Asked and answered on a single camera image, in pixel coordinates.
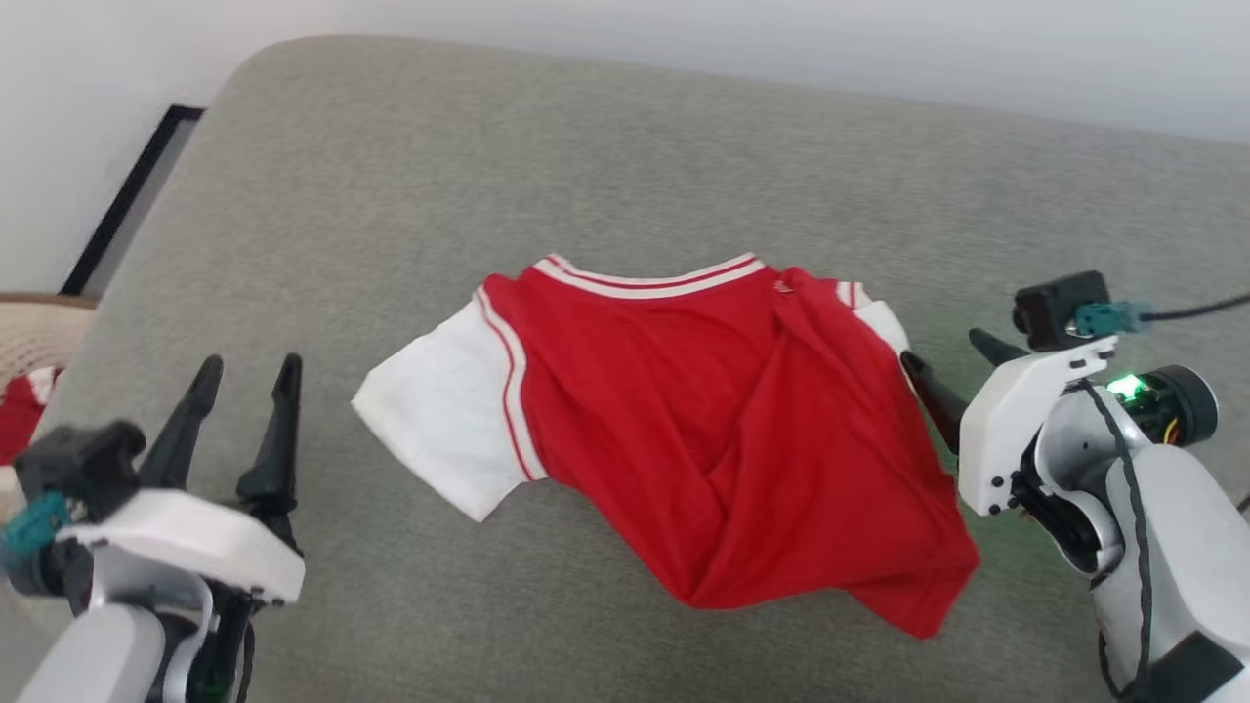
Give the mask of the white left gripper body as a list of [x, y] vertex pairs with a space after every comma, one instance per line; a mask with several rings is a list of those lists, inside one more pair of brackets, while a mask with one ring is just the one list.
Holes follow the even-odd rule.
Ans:
[[180, 490], [139, 490], [111, 517], [66, 527], [59, 539], [104, 542], [268, 603], [296, 603], [308, 575], [304, 558], [262, 522]]

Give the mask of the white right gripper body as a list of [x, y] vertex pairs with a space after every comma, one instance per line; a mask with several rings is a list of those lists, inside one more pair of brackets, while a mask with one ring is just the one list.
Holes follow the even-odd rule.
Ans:
[[994, 368], [962, 415], [959, 494], [979, 517], [1006, 507], [1022, 452], [1071, 384], [1108, 369], [1118, 336], [1032, 352]]

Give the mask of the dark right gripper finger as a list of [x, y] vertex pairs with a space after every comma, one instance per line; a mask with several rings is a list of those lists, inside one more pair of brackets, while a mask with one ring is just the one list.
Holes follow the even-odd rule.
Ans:
[[972, 344], [975, 352], [978, 352], [982, 359], [991, 363], [994, 367], [1001, 367], [1002, 364], [1020, 359], [1020, 357], [1031, 355], [1031, 352], [1014, 346], [1014, 344], [1010, 344], [991, 333], [982, 330], [981, 328], [972, 328], [969, 330], [969, 341]]
[[906, 373], [914, 392], [916, 392], [942, 444], [954, 454], [960, 453], [960, 429], [968, 402], [955, 394], [946, 383], [938, 378], [938, 372], [915, 352], [902, 352], [900, 355], [902, 372]]

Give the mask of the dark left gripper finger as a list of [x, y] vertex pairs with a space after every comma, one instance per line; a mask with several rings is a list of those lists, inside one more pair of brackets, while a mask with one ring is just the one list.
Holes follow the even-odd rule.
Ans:
[[176, 404], [142, 459], [141, 487], [188, 489], [192, 450], [201, 424], [214, 408], [222, 372], [222, 357], [205, 357], [182, 400]]
[[298, 543], [290, 513], [298, 508], [298, 437], [302, 359], [288, 354], [270, 394], [272, 412], [255, 467], [238, 478], [238, 507], [290, 548]]

